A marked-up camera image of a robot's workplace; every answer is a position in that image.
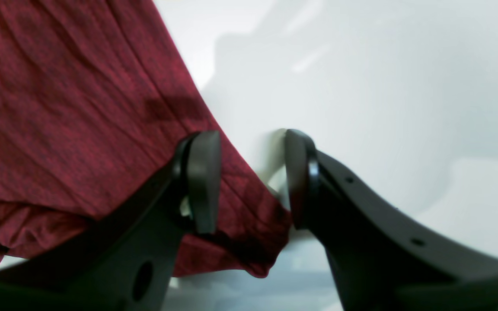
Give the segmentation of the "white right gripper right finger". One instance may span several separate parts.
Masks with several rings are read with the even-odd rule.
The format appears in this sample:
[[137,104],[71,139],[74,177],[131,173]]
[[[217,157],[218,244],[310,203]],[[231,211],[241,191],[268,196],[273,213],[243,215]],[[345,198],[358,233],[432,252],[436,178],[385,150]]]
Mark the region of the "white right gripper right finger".
[[346,311],[498,311],[498,258],[390,205],[310,136],[284,137],[293,224],[324,246]]

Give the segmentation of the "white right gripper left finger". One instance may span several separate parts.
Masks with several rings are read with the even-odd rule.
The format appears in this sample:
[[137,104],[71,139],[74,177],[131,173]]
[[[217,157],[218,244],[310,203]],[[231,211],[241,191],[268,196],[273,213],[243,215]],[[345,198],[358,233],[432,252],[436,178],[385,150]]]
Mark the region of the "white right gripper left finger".
[[220,173],[219,132],[184,138],[112,214],[0,270],[0,311],[159,311],[182,238],[216,230]]

